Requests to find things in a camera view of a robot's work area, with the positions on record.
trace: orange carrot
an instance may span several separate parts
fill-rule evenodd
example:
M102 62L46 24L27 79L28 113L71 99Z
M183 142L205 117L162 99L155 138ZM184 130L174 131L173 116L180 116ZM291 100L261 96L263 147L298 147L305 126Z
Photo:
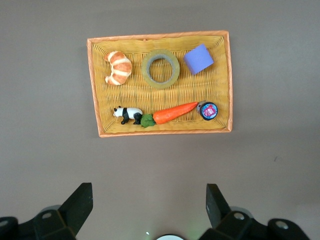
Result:
M189 113L192 109L194 109L197 106L197 104L198 102L191 102L172 108L156 111L152 117L156 124L165 124L177 117Z

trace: wicker basket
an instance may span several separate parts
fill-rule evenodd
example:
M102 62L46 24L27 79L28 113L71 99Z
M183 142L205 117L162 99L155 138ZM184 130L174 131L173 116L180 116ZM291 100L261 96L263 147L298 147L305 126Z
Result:
M183 60L184 55L204 44L214 64L192 75ZM167 49L178 59L180 75L175 84L166 89L149 86L142 77L141 65L145 55L154 49ZM233 123L233 93L229 33L227 31L197 31L168 34L129 35L89 38L88 63L98 133L100 137L151 134L196 134L230 132ZM124 53L132 62L132 74L125 84L112 86L105 82L111 73L105 54ZM172 68L165 60L150 67L154 78L168 79ZM145 114L189 102L213 102L218 115L210 121L202 119L194 109L168 123L143 128L133 120L121 125L113 116L113 109L139 108Z

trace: basket rim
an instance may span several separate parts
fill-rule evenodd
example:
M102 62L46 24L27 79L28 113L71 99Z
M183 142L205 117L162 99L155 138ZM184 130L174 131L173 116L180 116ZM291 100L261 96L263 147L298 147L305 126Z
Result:
M228 72L228 94L229 94L229 118L227 126L219 129L212 130L158 130L158 131L136 131L136 132L119 132L110 133L104 132L101 116L99 112L99 102L96 93L96 82L95 82L95 70L93 64L93 45L105 41L121 41L121 40L158 40L163 38L180 38L190 36L223 36L224 47L226 54L226 67ZM91 80L92 96L94 103L94 111L96 117L96 123L98 128L98 135L101 138L105 137L120 137L120 136L133 136L133 135L162 135L162 134L204 134L204 133L229 133L233 128L233 84L232 84L232 67L231 67L231 51L230 51L230 39L229 32L227 30L210 30L210 31L186 31L186 32L173 32L173 33L157 33L157 34L139 34L139 35L119 35L119 36L104 36L88 38L87 42L87 54L88 54L88 65L89 74Z

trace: panda figurine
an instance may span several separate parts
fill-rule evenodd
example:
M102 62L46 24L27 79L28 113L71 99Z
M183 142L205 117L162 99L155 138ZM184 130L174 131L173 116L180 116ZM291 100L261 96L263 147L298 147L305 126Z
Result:
M135 122L133 124L139 125L141 124L142 111L139 108L134 107L121 107L114 108L113 116L115 117L123 117L123 121L121 124L126 124L129 119L134 119Z

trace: purple cube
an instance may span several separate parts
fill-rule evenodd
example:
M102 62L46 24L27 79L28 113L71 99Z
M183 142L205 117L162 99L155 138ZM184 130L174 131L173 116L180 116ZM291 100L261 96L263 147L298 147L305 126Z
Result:
M183 60L193 75L214 63L206 46L201 44L184 55Z

